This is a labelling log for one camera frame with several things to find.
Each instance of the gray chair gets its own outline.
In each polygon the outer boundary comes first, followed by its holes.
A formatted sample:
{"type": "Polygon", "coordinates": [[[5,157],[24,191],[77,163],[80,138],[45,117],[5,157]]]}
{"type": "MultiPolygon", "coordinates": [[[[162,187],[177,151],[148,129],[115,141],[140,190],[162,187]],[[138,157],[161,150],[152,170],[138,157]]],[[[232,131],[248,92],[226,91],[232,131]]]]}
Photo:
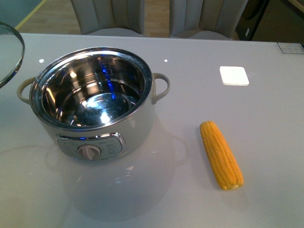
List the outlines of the gray chair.
{"type": "Polygon", "coordinates": [[[71,0],[82,34],[144,36],[144,0],[71,0]]]}
{"type": "Polygon", "coordinates": [[[248,0],[170,0],[171,38],[231,40],[248,0]]]}

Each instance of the glossy table surface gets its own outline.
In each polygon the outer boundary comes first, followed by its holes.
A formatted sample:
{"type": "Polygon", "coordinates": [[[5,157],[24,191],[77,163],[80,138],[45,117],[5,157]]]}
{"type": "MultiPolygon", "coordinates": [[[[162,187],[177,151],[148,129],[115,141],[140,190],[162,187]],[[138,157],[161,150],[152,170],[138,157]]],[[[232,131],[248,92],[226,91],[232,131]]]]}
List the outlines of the glossy table surface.
{"type": "Polygon", "coordinates": [[[23,64],[0,89],[0,227],[304,227],[304,55],[277,43],[22,36],[23,64]],[[139,55],[171,90],[137,150],[86,162],[60,151],[16,90],[56,58],[95,46],[139,55]],[[224,85],[220,66],[243,67],[249,85],[224,85]],[[199,132],[207,120],[243,172],[238,190],[216,184],[199,132]]]}

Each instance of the white square coaster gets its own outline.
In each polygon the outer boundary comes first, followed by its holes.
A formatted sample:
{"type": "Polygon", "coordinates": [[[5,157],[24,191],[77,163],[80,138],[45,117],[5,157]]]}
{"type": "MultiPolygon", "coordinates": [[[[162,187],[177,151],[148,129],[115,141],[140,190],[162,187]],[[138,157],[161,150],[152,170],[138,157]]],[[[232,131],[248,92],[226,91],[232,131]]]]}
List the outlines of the white square coaster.
{"type": "Polygon", "coordinates": [[[249,80],[245,72],[245,69],[243,67],[221,66],[219,68],[219,71],[224,85],[229,85],[229,86],[249,85],[249,80]]]}

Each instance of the corn cob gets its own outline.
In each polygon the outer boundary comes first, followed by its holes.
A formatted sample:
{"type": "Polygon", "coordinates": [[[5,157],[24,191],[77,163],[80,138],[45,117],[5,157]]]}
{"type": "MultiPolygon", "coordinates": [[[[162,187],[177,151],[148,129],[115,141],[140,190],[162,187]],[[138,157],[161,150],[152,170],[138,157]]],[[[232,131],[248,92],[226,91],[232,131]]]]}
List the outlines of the corn cob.
{"type": "Polygon", "coordinates": [[[223,190],[232,190],[244,184],[242,172],[224,136],[213,121],[203,122],[200,134],[215,179],[223,190]]]}

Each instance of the wooden floor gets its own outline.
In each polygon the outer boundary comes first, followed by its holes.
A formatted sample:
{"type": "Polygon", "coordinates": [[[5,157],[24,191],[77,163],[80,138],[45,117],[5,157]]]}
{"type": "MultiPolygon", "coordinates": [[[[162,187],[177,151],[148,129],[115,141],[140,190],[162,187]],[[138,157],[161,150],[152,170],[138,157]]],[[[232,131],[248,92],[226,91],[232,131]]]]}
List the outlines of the wooden floor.
{"type": "MultiPolygon", "coordinates": [[[[81,34],[70,0],[47,0],[18,31],[81,34]]],[[[169,36],[169,0],[145,0],[145,36],[169,36]]]]}

